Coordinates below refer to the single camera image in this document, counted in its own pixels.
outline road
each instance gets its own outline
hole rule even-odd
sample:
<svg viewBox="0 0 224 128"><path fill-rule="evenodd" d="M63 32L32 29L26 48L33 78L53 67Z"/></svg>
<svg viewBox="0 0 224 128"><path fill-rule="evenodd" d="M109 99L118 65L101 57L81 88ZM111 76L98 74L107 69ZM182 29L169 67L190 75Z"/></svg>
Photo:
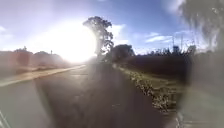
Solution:
<svg viewBox="0 0 224 128"><path fill-rule="evenodd" d="M90 66L4 86L12 128L162 128L151 99L110 66Z"/></svg>

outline treeline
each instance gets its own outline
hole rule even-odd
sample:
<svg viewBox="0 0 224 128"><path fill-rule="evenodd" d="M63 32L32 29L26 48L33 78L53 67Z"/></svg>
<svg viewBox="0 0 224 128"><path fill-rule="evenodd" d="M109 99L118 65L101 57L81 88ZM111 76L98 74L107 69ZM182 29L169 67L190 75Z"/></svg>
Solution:
<svg viewBox="0 0 224 128"><path fill-rule="evenodd" d="M0 51L0 67L38 67L38 68L63 68L69 63L57 54L44 51L32 53L26 47L15 51Z"/></svg>
<svg viewBox="0 0 224 128"><path fill-rule="evenodd" d="M118 45L107 53L105 60L143 73L187 81L195 52L196 46L193 45L185 52L174 46L172 52L163 49L145 55L135 55L131 45Z"/></svg>

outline sky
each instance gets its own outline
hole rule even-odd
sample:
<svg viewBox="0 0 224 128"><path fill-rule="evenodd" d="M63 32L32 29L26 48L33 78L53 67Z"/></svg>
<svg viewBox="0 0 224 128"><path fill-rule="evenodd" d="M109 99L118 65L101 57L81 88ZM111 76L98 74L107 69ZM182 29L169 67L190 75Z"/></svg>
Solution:
<svg viewBox="0 0 224 128"><path fill-rule="evenodd" d="M130 44L137 54L171 47L172 36L176 45L186 49L193 38L198 44L201 39L177 15L182 1L0 0L0 50L26 46L33 52L54 51L45 42L33 40L60 23L81 24L91 16L111 21L115 45Z"/></svg>

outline sunlight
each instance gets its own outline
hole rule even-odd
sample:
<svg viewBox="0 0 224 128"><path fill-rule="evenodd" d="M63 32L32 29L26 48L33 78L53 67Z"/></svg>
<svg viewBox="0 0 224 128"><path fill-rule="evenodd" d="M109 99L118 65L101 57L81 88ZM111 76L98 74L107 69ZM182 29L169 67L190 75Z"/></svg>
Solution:
<svg viewBox="0 0 224 128"><path fill-rule="evenodd" d="M32 49L51 50L70 62L84 62L94 56L96 39L82 23L65 22L32 39Z"/></svg>

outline dry grass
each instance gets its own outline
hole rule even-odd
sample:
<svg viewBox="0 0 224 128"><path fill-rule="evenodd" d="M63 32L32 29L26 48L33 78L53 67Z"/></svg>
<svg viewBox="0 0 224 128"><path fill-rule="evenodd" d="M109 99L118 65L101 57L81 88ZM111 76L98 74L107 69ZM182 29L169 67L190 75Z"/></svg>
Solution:
<svg viewBox="0 0 224 128"><path fill-rule="evenodd" d="M178 103L184 92L184 86L177 80L153 77L137 71L120 68L135 86L151 96L153 106L163 114L172 114L178 109Z"/></svg>

